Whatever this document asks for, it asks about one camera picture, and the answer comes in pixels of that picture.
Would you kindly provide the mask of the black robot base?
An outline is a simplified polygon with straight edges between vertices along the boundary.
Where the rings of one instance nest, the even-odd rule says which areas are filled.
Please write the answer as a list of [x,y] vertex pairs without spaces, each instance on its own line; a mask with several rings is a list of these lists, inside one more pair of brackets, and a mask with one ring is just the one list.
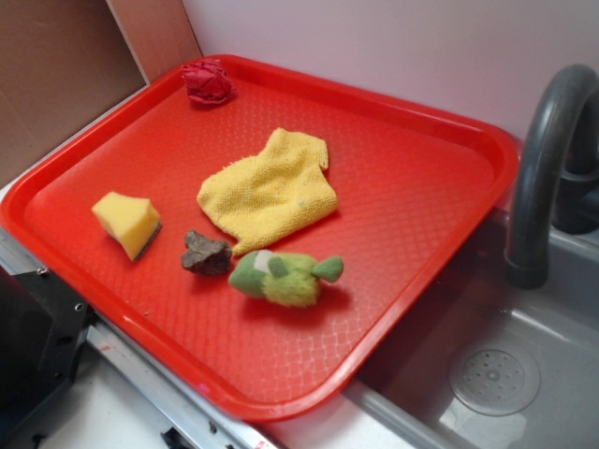
[[60,277],[1,271],[1,439],[74,382],[92,309]]

